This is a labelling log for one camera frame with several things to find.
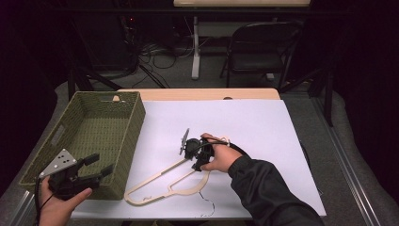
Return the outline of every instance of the chair backrest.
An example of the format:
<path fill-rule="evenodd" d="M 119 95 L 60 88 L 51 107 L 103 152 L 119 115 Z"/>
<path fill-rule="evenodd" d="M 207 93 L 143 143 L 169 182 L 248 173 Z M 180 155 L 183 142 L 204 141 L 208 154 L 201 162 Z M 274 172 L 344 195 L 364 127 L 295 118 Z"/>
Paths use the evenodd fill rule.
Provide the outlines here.
<path fill-rule="evenodd" d="M 291 45 L 301 35 L 302 26 L 295 22 L 247 24 L 238 28 L 231 37 L 230 50 L 234 52 L 261 52 L 279 45 Z"/>

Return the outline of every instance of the green basket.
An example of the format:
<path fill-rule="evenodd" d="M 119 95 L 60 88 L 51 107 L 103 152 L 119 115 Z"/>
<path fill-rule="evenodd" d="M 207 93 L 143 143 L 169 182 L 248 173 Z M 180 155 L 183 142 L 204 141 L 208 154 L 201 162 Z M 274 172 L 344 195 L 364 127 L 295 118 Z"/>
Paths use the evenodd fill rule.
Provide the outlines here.
<path fill-rule="evenodd" d="M 145 114 L 139 92 L 76 92 L 24 173 L 20 186 L 34 192 L 40 171 L 62 149 L 75 159 L 98 153 L 100 160 L 83 166 L 79 176 L 98 173 L 111 164 L 114 171 L 102 179 L 89 198 L 121 200 Z"/>

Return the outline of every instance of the black sleeve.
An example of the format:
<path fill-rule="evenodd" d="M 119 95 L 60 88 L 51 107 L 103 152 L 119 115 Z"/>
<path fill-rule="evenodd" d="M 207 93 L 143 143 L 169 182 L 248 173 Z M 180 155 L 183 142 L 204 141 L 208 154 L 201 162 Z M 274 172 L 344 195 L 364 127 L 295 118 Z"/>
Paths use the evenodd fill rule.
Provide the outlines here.
<path fill-rule="evenodd" d="M 319 215 L 290 192 L 276 167 L 241 156 L 229 168 L 231 187 L 256 225 L 324 225 Z"/>

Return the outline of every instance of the white table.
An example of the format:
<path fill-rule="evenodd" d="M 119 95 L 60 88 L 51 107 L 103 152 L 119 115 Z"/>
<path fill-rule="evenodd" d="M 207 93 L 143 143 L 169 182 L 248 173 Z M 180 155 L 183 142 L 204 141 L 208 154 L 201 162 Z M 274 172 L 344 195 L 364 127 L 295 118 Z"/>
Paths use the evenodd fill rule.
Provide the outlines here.
<path fill-rule="evenodd" d="M 306 8 L 311 0 L 174 0 L 173 5 L 181 8 L 247 8 L 247 7 L 271 7 L 271 8 Z M 229 37 L 242 23 L 203 23 L 198 17 L 194 17 L 194 59 L 191 78 L 200 78 L 200 47 L 199 36 Z"/>
<path fill-rule="evenodd" d="M 231 142 L 240 146 L 253 158 L 266 159 L 279 169 L 291 191 L 299 199 L 312 206 L 320 216 L 326 211 L 311 177 L 290 116 L 274 89 L 155 89 L 163 97 L 182 99 L 191 93 L 191 101 L 146 101 L 147 114 L 137 143 L 136 152 L 127 182 L 127 189 L 144 181 L 156 172 L 183 158 L 178 155 L 181 138 L 189 127 L 191 137 L 203 132 L 215 136 L 229 136 Z M 237 92 L 249 93 L 249 100 L 237 100 Z M 143 99 L 156 100 L 152 91 L 143 90 Z M 260 100 L 259 96 L 274 100 Z M 209 100 L 222 96 L 233 101 Z M 184 174 L 193 162 L 186 162 L 165 177 L 137 191 L 138 199 L 165 193 L 166 185 Z M 195 184 L 201 179 L 195 172 L 178 186 Z M 145 206 L 132 206 L 126 201 L 85 201 L 72 213 L 73 218 L 106 219 L 247 219 L 237 195 L 230 188 L 231 179 L 226 173 L 211 172 L 210 179 L 200 194 L 171 196 Z"/>

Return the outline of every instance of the black chair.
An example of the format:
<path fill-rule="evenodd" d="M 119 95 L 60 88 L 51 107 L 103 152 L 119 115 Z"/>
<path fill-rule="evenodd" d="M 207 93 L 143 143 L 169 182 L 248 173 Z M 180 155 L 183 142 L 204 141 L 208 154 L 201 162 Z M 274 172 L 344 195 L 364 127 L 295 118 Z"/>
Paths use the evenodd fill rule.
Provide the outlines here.
<path fill-rule="evenodd" d="M 302 26 L 296 22 L 256 23 L 238 28 L 231 37 L 220 74 L 223 77 L 227 70 L 226 87 L 231 73 L 279 73 L 280 89 L 301 31 Z"/>

